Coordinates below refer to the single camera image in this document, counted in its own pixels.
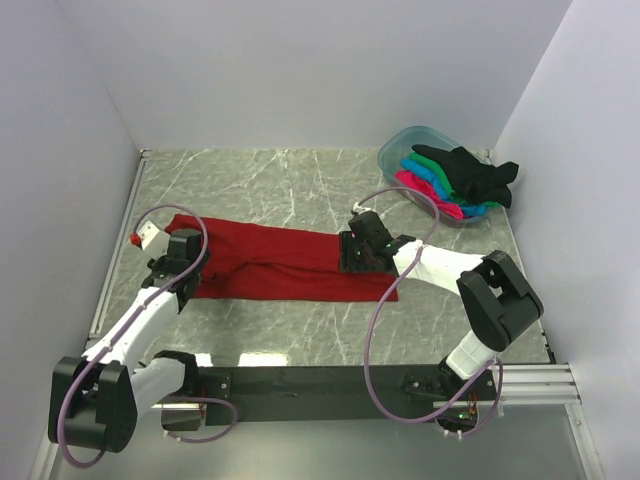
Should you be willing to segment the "red t shirt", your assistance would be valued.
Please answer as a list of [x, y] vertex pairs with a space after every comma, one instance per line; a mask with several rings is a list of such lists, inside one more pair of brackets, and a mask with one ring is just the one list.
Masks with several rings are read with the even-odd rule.
[[206, 218], [210, 258], [196, 293], [206, 299], [376, 302], [384, 273], [340, 270], [337, 234]]

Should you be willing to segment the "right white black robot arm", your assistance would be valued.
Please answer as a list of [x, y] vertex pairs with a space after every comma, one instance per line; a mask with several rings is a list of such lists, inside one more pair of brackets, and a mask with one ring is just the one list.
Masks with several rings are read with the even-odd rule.
[[390, 275], [393, 287], [416, 280], [462, 300], [470, 331], [442, 361], [439, 387], [447, 397], [464, 397], [474, 386], [473, 376], [544, 313], [539, 296], [507, 253], [466, 254], [408, 235], [394, 237], [374, 210], [356, 206], [352, 214], [349, 229], [340, 234], [343, 273]]

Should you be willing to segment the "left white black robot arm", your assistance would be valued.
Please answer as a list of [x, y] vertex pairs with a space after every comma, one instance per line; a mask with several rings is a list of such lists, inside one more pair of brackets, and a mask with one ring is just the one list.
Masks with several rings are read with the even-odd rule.
[[196, 229], [171, 233], [166, 253], [149, 262], [149, 275], [116, 325], [81, 356], [56, 364], [48, 418], [51, 442], [120, 452], [139, 417], [157, 401], [171, 395], [186, 402], [197, 395], [194, 355], [169, 352], [145, 367], [138, 363], [162, 328], [195, 296], [210, 257], [206, 241]]

